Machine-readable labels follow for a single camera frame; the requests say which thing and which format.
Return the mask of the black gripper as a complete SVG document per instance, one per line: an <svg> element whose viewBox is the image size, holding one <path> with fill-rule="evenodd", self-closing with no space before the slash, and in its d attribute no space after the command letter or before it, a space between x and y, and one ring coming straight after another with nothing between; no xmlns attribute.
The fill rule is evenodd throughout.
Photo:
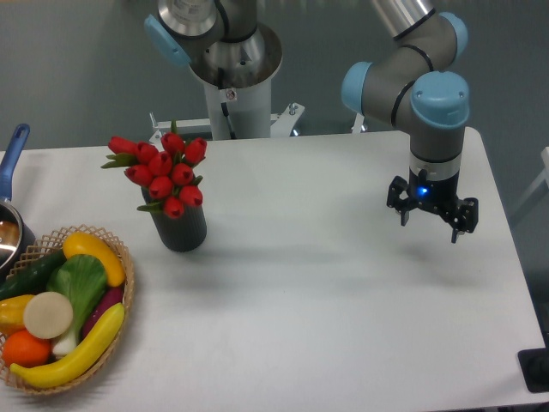
<svg viewBox="0 0 549 412"><path fill-rule="evenodd" d="M429 177L425 168L409 168L409 181L395 176L388 189L386 204L400 216L402 227L407 225L414 209L439 215L452 227L451 243L465 233L472 233L479 221L479 200L476 197L459 199L457 186L460 172L446 179Z"/></svg>

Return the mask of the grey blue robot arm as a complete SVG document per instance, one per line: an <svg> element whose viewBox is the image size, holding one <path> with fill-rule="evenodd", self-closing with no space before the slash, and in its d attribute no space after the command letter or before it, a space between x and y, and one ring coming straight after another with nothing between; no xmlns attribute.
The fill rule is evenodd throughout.
<svg viewBox="0 0 549 412"><path fill-rule="evenodd" d="M414 209L440 216L454 236L471 233L479 204L457 184L469 117L467 82L450 66L468 43L464 23L428 1L376 1L394 42L382 63L345 74L341 101L410 137L409 175L389 186L387 204L403 221ZM272 137L271 81L281 41L257 18L254 1L160 1L144 22L156 50L202 83L216 140Z"/></svg>

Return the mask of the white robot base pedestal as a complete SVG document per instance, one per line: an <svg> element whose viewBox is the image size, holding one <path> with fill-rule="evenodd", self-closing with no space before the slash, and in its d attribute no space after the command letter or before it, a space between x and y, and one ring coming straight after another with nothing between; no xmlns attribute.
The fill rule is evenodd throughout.
<svg viewBox="0 0 549 412"><path fill-rule="evenodd" d="M281 42L271 28L259 23L248 39L217 41L191 62L152 16L145 27L168 61L189 66L202 83L214 140L298 135L304 106L291 102L280 113L271 111L271 82L282 63Z"/></svg>

